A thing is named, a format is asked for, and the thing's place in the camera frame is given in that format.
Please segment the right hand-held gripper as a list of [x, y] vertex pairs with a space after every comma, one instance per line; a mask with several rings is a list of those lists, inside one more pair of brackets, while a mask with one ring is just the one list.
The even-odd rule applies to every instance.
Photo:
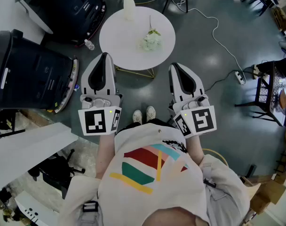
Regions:
[[185, 139], [217, 130], [215, 109], [204, 94], [201, 79], [188, 67], [172, 63], [169, 67], [169, 125], [179, 129]]

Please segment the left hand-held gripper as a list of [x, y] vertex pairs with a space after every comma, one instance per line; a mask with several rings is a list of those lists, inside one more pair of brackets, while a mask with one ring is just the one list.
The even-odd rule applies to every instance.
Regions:
[[114, 62], [107, 52], [91, 61], [82, 74], [82, 108], [78, 114], [85, 136], [110, 135], [117, 131], [123, 95], [115, 95], [115, 82]]

